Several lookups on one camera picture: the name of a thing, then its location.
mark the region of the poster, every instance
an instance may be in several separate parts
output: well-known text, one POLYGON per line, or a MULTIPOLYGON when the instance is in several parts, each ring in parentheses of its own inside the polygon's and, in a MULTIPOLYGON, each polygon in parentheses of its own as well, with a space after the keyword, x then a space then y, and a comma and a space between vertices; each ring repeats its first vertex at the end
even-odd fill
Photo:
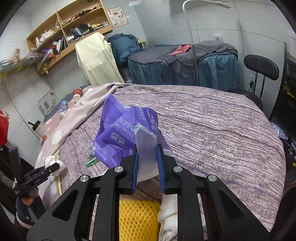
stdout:
POLYGON ((118 28, 128 24, 128 19, 121 6, 108 9, 107 14, 110 18, 113 28, 118 28))
POLYGON ((44 116, 59 103, 53 89, 51 89, 41 100, 38 101, 37 106, 44 116))

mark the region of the red container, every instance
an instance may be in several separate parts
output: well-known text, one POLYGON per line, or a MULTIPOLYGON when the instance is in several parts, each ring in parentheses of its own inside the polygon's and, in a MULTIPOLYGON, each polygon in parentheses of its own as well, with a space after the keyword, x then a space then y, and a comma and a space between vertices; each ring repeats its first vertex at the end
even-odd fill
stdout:
POLYGON ((3 146, 7 143, 8 135, 8 119, 9 116, 7 113, 3 113, 0 110, 0 146, 3 146))

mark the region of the plastic water bottle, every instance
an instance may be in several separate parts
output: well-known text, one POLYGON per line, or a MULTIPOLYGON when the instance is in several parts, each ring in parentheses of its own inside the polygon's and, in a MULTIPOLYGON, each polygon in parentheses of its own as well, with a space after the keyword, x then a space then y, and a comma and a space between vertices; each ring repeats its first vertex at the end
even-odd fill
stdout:
POLYGON ((68 109, 68 102, 65 100, 62 100, 61 103, 59 104, 59 113, 62 113, 67 109, 68 109))

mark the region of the red cloth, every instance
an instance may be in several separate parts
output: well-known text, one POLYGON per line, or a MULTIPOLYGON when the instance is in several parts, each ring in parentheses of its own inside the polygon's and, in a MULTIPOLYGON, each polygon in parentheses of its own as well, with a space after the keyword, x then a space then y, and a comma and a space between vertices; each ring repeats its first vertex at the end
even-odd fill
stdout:
POLYGON ((188 51, 188 49, 190 49, 190 45, 186 45, 186 44, 180 45, 180 47, 177 48, 171 55, 186 52, 188 51))
POLYGON ((0 110, 0 146, 7 143, 8 116, 0 110))

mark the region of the qr code sign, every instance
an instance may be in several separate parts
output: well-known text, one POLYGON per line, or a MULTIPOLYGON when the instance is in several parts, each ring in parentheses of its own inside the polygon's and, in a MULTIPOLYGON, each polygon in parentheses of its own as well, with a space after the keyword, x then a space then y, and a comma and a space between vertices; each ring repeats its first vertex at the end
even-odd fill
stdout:
POLYGON ((46 110, 49 109, 49 104, 47 103, 47 101, 45 101, 45 102, 43 103, 43 105, 44 105, 44 107, 46 108, 46 110))

